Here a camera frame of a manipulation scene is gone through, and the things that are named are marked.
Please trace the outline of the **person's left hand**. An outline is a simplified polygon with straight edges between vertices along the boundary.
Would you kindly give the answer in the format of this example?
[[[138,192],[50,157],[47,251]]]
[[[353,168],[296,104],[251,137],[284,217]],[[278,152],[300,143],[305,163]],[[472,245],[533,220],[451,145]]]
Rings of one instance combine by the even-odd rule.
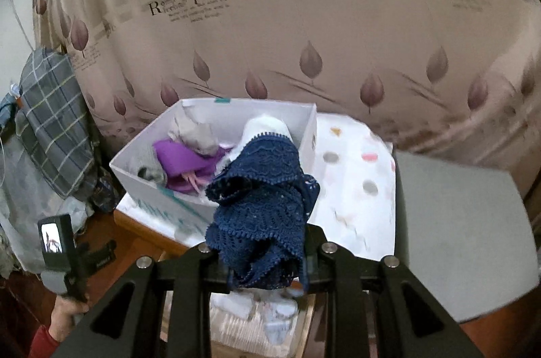
[[[50,315],[49,335],[57,342],[63,342],[75,325],[75,316],[84,315],[90,309],[88,302],[71,297],[57,296]]]

